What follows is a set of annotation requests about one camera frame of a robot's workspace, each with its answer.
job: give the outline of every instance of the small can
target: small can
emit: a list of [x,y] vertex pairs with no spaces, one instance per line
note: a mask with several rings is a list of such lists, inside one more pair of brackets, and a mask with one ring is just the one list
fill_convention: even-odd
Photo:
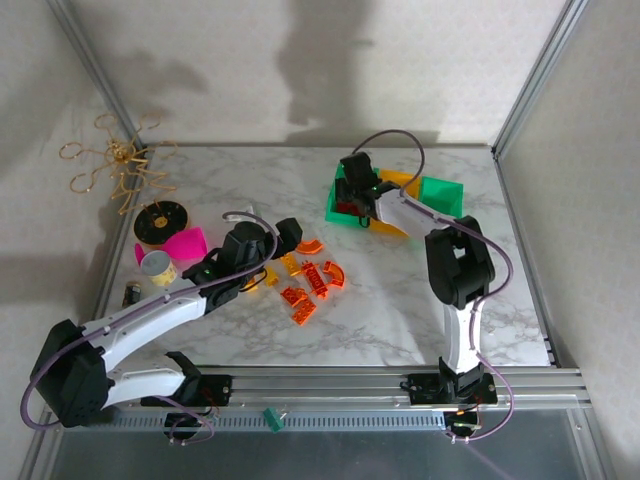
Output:
[[124,288],[124,297],[122,298],[122,308],[127,308],[138,303],[142,294],[142,288],[138,282],[127,282]]
[[171,258],[162,250],[147,253],[140,262],[140,269],[159,287],[171,285],[178,276],[178,271],[171,262]]

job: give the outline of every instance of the green connector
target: green connector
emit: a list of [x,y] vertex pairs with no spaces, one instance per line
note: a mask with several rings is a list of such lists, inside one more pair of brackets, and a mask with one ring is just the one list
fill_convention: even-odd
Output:
[[262,412],[264,419],[267,421],[267,425],[273,433],[278,433],[284,428],[284,422],[282,421],[282,415],[280,415],[275,408],[267,408]]

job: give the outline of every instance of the aluminum frame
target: aluminum frame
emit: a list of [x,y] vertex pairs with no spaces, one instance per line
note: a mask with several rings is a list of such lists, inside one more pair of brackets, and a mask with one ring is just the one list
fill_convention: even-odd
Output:
[[567,0],[549,38],[536,59],[515,104],[493,144],[496,160],[504,157],[513,137],[540,95],[589,0]]
[[502,195],[505,199],[505,205],[507,207],[507,213],[511,220],[511,226],[513,227],[513,233],[516,238],[516,245],[518,252],[522,258],[522,265],[524,267],[524,273],[527,278],[527,283],[531,290],[531,298],[533,300],[533,306],[538,316],[538,323],[540,324],[540,330],[542,337],[547,346],[547,354],[549,355],[549,362],[553,366],[558,367],[575,367],[575,362],[569,355],[566,348],[563,347],[561,339],[558,337],[555,328],[551,322],[551,315],[549,314],[549,308],[542,293],[542,287],[540,286],[539,277],[535,272],[533,260],[530,254],[530,247],[527,243],[525,236],[522,234],[520,225],[522,221],[515,208],[512,200],[511,193],[507,183],[504,179],[502,167],[499,162],[495,162],[496,174],[498,176],[498,182],[502,189]]
[[[47,0],[61,28],[69,38],[74,50],[103,96],[107,107],[114,112],[127,135],[133,136],[135,128],[127,110],[108,80],[94,49],[77,18],[73,6],[68,0]],[[505,122],[496,143],[494,154],[496,161],[504,155],[510,139],[515,135],[549,76],[555,61],[588,0],[568,0],[554,30],[538,57],[516,104]],[[136,147],[143,148],[138,141]],[[499,179],[512,224],[516,229],[519,248],[527,277],[534,289],[537,288],[535,275],[530,268],[526,245],[518,233],[517,215],[510,207],[508,191],[499,169]],[[118,260],[127,232],[133,221],[133,214],[126,214],[119,222],[115,241],[110,251],[110,263],[104,274],[94,317],[104,314],[111,285],[115,276]],[[534,294],[541,325],[547,336],[546,310],[540,295]],[[554,342],[548,337],[550,348],[555,350]],[[436,367],[204,367],[205,374],[230,374],[234,378],[231,403],[225,411],[246,412],[261,410],[274,404],[284,405],[295,411],[410,411],[410,410],[446,410],[451,406],[428,405],[411,406],[406,392],[399,388],[400,381],[409,373],[434,373]],[[567,409],[575,429],[575,439],[582,455],[583,465],[588,478],[615,478],[612,473],[607,450],[604,448],[599,428],[591,408],[591,401],[584,385],[582,375],[576,368],[553,367],[507,367],[500,368],[513,385],[516,408],[518,409]],[[507,395],[503,385],[497,383],[499,403],[497,406],[485,406],[486,409],[504,410],[508,407]],[[147,407],[132,403],[124,410],[135,415],[149,412]],[[173,409],[156,409],[168,412]],[[50,421],[52,413],[43,412],[41,423]],[[34,435],[28,452],[21,480],[48,478],[56,458],[57,450],[64,435],[63,428],[54,428]]]

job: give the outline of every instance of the white wall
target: white wall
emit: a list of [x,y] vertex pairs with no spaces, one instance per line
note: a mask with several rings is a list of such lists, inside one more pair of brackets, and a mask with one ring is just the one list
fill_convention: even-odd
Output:
[[132,117],[164,111],[181,142],[341,146],[390,127],[490,143],[564,1],[73,3]]
[[621,479],[640,478],[640,2],[592,0],[503,160]]
[[[116,214],[107,177],[68,190],[80,166],[58,150],[104,147],[92,125],[105,107],[46,3],[1,2],[0,45],[0,478],[12,480],[32,437],[20,396],[49,328],[91,314]],[[36,419],[42,406],[34,396]]]

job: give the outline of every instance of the glass panel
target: glass panel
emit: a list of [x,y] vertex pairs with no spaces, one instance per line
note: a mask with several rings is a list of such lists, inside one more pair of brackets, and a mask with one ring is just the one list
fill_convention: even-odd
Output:
[[[502,412],[484,413],[497,422]],[[156,433],[65,433],[53,478],[583,479],[565,411],[522,411],[498,434],[451,445],[439,432],[220,433],[169,446]]]

